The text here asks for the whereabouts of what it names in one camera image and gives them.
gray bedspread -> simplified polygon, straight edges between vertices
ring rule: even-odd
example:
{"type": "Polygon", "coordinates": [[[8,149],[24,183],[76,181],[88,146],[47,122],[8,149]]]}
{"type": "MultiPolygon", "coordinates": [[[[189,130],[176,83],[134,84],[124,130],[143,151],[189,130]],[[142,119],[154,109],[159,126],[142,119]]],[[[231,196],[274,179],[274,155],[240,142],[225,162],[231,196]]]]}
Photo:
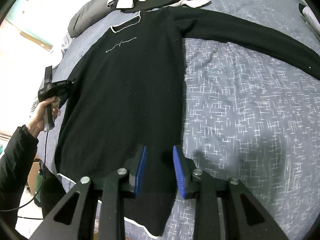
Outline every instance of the gray bedspread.
{"type": "MultiPolygon", "coordinates": [[[[211,1],[204,9],[277,29],[320,52],[300,18],[300,0],[211,1]]],[[[53,79],[66,79],[110,25],[133,15],[114,11],[74,39],[53,79]]],[[[185,55],[185,155],[217,178],[239,177],[289,239],[302,239],[320,210],[320,81],[233,43],[186,39],[185,55]]],[[[64,110],[48,137],[46,165],[53,172],[64,110]]],[[[43,159],[43,134],[39,141],[43,159]]],[[[72,185],[63,184],[66,190],[72,185]]],[[[194,202],[177,196],[160,239],[192,239],[194,209],[194,202]]],[[[130,239],[151,239],[143,228],[125,226],[130,239]]]]}

blue gripper pad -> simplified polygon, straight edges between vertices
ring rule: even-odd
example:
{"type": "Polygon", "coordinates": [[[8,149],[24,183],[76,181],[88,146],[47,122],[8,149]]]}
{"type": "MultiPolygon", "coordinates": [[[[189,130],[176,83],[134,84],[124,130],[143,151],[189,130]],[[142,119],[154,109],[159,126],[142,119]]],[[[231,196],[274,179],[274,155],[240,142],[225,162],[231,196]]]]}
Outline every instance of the blue gripper pad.
{"type": "Polygon", "coordinates": [[[147,162],[147,147],[144,146],[142,149],[141,158],[139,161],[139,166],[137,169],[137,175],[136,175],[136,185],[134,188],[134,195],[137,197],[141,191],[142,187],[142,180],[144,176],[144,170],[147,162]]]}
{"type": "Polygon", "coordinates": [[[189,170],[186,170],[185,157],[183,155],[181,146],[173,146],[173,164],[176,173],[178,190],[183,198],[186,197],[186,187],[188,185],[189,170]]]}

wall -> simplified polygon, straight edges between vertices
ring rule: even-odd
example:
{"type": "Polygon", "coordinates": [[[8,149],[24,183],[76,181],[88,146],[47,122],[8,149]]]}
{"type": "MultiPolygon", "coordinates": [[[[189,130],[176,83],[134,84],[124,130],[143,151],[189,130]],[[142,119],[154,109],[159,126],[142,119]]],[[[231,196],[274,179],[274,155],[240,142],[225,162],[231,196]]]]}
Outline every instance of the wall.
{"type": "Polygon", "coordinates": [[[12,135],[29,118],[49,52],[22,37],[4,20],[0,26],[0,133],[12,135]]]}
{"type": "Polygon", "coordinates": [[[29,35],[54,45],[74,14],[90,0],[17,0],[6,20],[29,35]]]}

black cable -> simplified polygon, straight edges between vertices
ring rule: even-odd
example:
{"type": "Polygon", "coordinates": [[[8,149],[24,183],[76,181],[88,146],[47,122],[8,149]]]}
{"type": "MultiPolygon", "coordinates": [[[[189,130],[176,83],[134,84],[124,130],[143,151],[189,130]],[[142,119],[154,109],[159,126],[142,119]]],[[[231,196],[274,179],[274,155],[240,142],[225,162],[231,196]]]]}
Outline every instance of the black cable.
{"type": "MultiPolygon", "coordinates": [[[[48,134],[49,134],[49,131],[47,131],[47,136],[45,138],[45,147],[44,147],[44,165],[45,165],[45,159],[47,157],[47,139],[48,139],[48,134]]],[[[43,181],[44,181],[44,177],[42,177],[42,182],[41,182],[41,185],[39,187],[39,190],[38,192],[34,195],[34,197],[27,203],[25,203],[24,205],[20,206],[20,207],[17,207],[17,208],[13,208],[13,209],[8,209],[8,210],[0,210],[0,212],[11,212],[11,211],[15,211],[15,210],[18,210],[20,208],[23,208],[25,207],[26,205],[30,204],[32,201],[34,201],[34,199],[36,198],[36,196],[39,194],[40,192],[40,189],[42,187],[42,184],[43,184],[43,181]]]]}
{"type": "Polygon", "coordinates": [[[27,217],[20,217],[20,216],[18,216],[18,218],[33,219],[33,220],[43,220],[43,218],[27,218],[27,217]]]}

gray pillow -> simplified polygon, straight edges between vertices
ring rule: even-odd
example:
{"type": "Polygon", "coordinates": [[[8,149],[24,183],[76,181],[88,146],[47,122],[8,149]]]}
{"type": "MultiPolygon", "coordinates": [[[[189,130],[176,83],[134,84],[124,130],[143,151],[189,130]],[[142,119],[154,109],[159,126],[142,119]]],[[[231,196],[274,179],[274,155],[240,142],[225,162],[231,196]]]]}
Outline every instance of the gray pillow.
{"type": "Polygon", "coordinates": [[[91,25],[103,19],[115,8],[107,7],[108,0],[92,0],[86,3],[71,19],[68,32],[71,38],[78,37],[91,25]]]}

